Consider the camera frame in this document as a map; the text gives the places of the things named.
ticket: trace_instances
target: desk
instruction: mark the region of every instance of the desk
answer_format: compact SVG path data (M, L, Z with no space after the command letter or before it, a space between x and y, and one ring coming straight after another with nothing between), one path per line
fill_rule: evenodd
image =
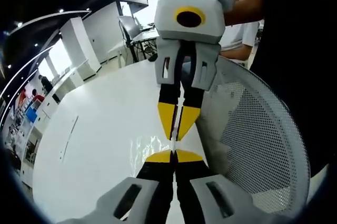
M68 93L39 145L34 202L51 221L80 218L124 178L136 176L152 153L170 149L157 110L154 63L121 68ZM176 147L205 160L194 125ZM179 202L167 223L183 223Z
M157 32L157 29L154 28L154 29L149 30L147 32L141 32L139 35L135 36L132 39L131 43L142 43L142 42L146 42L146 41L149 41L149 40L154 40L157 37L159 37L159 34Z

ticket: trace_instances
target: black circular hole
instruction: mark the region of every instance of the black circular hole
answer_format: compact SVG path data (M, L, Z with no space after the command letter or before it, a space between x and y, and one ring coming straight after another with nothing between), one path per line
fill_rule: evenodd
M198 27L201 23L201 17L190 11L184 11L177 15L177 22L188 28Z

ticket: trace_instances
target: yellow circle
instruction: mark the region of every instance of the yellow circle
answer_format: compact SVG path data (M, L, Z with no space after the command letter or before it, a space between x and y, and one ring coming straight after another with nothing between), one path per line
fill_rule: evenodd
M205 21L206 21L205 14L200 9L198 9L197 7L192 7L192 6L184 6L184 7L177 8L175 13L174 13L174 19L177 20L178 14L180 14L182 12L192 12L192 13L197 14L201 19L200 24L204 24Z

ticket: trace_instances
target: office chair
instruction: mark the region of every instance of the office chair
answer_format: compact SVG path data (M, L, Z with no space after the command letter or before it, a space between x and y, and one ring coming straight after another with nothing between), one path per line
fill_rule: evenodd
M226 58L216 66L196 122L210 168L247 191L261 210L295 217L306 204L310 181L296 124L252 72Z

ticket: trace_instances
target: white shirt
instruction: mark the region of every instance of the white shirt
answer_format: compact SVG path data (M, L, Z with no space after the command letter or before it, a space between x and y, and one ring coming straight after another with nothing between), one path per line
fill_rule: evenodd
M254 46L259 22L226 26L225 32L219 42L221 50L239 48L242 44Z

